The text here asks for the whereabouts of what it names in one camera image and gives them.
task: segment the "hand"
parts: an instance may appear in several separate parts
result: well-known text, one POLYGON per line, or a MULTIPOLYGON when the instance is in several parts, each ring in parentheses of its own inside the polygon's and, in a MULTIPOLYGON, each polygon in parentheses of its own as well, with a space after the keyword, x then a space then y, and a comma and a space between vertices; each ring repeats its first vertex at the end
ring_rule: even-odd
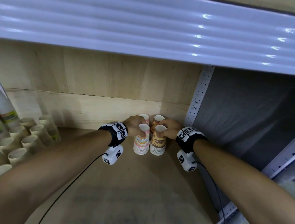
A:
POLYGON ((159 122, 159 124, 164 125, 167 129, 163 132, 159 132, 158 136, 160 138, 166 136, 171 139, 176 139, 177 133, 183 126, 173 119, 164 119, 159 122))
POLYGON ((140 124, 145 124, 144 117, 138 115, 130 116, 128 119, 123 121, 123 123, 126 125, 128 129, 128 136, 140 135, 143 138, 146 137, 145 132, 139 128, 140 124))

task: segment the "person's left hand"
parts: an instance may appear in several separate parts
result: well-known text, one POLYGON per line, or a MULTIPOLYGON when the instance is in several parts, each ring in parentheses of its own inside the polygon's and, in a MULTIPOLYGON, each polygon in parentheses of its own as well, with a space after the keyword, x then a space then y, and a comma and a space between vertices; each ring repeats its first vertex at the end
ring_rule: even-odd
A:
POLYGON ((138 115, 130 116, 128 119, 123 121, 123 124, 125 124, 128 129, 128 136, 140 135, 143 138, 146 137, 145 132, 139 128, 140 124, 145 124, 144 117, 138 115))

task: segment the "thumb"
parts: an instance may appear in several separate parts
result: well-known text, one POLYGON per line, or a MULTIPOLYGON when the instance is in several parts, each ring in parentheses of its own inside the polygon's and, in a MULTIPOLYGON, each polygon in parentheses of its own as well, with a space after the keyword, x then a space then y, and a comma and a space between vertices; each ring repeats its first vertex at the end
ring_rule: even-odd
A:
POLYGON ((166 130, 157 133, 157 135, 159 136, 159 138, 163 138, 163 137, 165 137, 165 136, 166 136, 165 134, 166 134, 166 130))
POLYGON ((145 137, 147 136, 146 133, 145 133, 144 131, 142 131, 142 130, 140 130, 139 135, 140 135, 141 137, 143 137, 143 138, 145 138, 145 137))

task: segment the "shelf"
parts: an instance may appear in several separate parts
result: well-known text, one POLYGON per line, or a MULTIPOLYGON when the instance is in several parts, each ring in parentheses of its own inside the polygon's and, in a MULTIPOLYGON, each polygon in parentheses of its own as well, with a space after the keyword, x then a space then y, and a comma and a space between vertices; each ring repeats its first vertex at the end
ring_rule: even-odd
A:
POLYGON ((295 74, 295 17, 213 1, 2 0, 0 37, 295 74))

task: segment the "person's right hand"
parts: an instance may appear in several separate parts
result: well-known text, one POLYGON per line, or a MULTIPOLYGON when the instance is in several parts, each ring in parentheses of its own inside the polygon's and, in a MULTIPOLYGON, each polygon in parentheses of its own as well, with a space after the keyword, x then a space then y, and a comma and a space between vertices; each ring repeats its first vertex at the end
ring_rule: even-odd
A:
POLYGON ((157 134, 160 138, 166 136, 171 139, 176 139, 177 133, 183 128, 180 123, 173 119, 164 119, 160 121, 159 124, 164 125, 167 128, 165 131, 157 134))

